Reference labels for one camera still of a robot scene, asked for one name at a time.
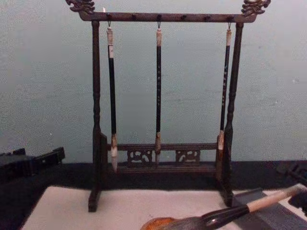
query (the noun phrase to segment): brush handle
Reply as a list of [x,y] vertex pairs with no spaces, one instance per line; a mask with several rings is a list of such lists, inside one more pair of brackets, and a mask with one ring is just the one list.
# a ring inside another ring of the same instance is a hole
[[257,211],[261,208],[275,204],[281,200],[284,200],[288,197],[295,196],[303,191],[307,191],[307,188],[302,184],[296,184],[292,187],[286,188],[282,191],[276,192],[272,195],[268,195],[264,198],[254,200],[247,203],[250,212]]

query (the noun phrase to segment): pale blue wall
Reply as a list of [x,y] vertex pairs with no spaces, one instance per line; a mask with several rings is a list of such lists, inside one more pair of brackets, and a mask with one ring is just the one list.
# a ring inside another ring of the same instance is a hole
[[[96,0],[96,11],[240,13],[242,0]],[[243,30],[233,160],[306,159],[307,3],[273,0]],[[92,31],[65,0],[0,3],[0,152],[58,146],[92,160]],[[112,23],[119,143],[154,142],[156,23]],[[162,23],[162,140],[212,142],[219,131],[226,24]],[[106,28],[101,128],[110,138]],[[172,160],[173,155],[162,160]],[[203,160],[213,160],[203,156]]]

